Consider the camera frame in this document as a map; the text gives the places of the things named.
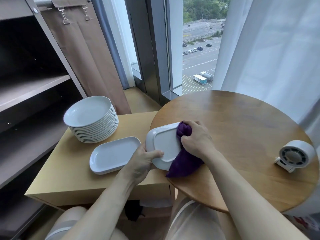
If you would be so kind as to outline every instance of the truck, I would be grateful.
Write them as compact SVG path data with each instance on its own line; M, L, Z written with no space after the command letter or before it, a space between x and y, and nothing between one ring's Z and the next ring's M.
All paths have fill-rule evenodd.
M214 77L207 72L200 72L198 75L205 77L208 82L212 82L214 80Z
M200 76L200 75L194 75L193 76L193 79L196 81L196 82L198 82L198 83L200 83L201 85L204 85L204 84L206 84L207 83L207 79L205 78L205 77L203 77L203 76Z

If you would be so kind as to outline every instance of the portable fan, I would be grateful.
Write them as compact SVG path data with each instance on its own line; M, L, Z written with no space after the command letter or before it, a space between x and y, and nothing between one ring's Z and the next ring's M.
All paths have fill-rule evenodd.
M295 168L306 167L315 156L316 151L312 145L305 141L293 140L280 149L279 157L274 163L292 173Z

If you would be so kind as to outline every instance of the purple cloth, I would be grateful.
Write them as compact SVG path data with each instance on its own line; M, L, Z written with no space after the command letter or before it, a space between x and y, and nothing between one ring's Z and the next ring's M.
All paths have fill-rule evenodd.
M181 151L172 162L169 172L166 175L167 178L188 176L203 164L200 158L188 153L181 143L181 137L191 136L191 133L191 127L183 123L183 121L180 122L177 127L177 137L180 141Z

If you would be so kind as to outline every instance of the blue curtain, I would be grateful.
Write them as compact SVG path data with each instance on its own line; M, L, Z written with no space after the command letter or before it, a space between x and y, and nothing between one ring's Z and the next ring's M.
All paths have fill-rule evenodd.
M112 31L109 25L109 21L107 18L106 10L103 6L102 0L91 0L94 10L96 12L96 15L98 17L100 27L102 29L102 33L104 35L104 38L106 39L106 43L108 45L108 48L110 50L115 68L118 72L118 76L120 78L121 84L123 89L129 88L128 79L125 74L125 70L123 69L121 59L118 53L118 49L115 43L115 39L113 38Z

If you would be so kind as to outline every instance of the person's left hand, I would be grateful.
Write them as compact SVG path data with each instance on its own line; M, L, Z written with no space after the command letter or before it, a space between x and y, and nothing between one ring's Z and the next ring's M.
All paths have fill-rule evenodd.
M163 151L160 150L146 152L146 145L143 143L136 149L128 163L120 172L124 177L137 185L146 178L150 171L151 160L156 157L162 157L163 154Z

